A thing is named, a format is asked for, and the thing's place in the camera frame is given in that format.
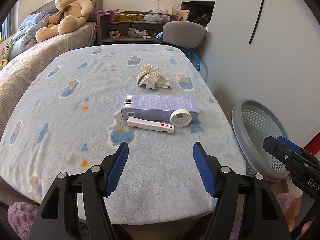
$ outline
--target teddy bear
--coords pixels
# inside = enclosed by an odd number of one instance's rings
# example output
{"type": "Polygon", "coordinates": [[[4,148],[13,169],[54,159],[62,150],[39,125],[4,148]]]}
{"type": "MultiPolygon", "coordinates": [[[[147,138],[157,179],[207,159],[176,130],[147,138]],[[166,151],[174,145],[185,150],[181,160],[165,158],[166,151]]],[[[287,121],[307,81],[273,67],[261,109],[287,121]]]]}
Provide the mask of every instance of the teddy bear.
{"type": "Polygon", "coordinates": [[[48,18],[48,24],[55,24],[51,28],[40,28],[36,32],[38,42],[45,41],[58,34],[65,34],[75,31],[84,25],[92,12],[90,0],[55,0],[56,8],[59,10],[56,15],[48,18]]]}

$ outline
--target barcode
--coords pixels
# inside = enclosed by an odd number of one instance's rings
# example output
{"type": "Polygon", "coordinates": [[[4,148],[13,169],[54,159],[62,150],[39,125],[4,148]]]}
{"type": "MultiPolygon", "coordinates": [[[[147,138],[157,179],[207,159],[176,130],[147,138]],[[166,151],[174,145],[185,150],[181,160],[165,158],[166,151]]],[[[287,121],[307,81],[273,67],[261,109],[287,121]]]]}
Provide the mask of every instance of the barcode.
{"type": "Polygon", "coordinates": [[[131,107],[133,95],[125,95],[123,106],[131,107]]]}

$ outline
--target lavender product box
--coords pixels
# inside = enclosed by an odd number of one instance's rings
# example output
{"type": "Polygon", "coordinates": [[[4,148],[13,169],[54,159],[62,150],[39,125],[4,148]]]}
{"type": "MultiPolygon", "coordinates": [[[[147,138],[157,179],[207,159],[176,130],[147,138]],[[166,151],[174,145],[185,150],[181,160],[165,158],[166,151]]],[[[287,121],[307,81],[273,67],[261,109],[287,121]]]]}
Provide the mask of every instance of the lavender product box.
{"type": "Polygon", "coordinates": [[[121,114],[150,121],[170,121],[170,115],[178,109],[188,110],[192,122],[197,120],[199,109],[192,97],[167,95],[126,94],[124,95],[121,114]]]}

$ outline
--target crumpled paper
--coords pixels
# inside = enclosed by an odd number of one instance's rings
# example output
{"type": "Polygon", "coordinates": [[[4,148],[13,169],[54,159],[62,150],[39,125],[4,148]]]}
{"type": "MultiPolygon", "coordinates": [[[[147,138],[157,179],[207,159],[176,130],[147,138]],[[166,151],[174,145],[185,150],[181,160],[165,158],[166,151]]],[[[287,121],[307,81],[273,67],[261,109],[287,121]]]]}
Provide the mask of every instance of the crumpled paper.
{"type": "Polygon", "coordinates": [[[142,66],[141,73],[137,77],[137,86],[143,84],[146,85],[147,89],[155,89],[156,87],[172,88],[169,84],[169,79],[159,72],[159,68],[153,67],[150,64],[142,66]]]}

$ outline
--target mesh basket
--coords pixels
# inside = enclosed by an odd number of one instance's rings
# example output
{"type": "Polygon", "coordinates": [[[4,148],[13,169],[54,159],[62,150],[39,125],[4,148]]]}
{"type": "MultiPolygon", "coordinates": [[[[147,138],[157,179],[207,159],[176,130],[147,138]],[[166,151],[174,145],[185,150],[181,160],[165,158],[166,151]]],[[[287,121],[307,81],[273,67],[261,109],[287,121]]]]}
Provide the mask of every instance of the mesh basket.
{"type": "Polygon", "coordinates": [[[289,174],[285,166],[264,151],[262,146],[268,136],[288,138],[283,126],[269,109],[254,100],[241,100],[232,111],[232,125],[244,155],[266,179],[276,182],[289,174]]]}

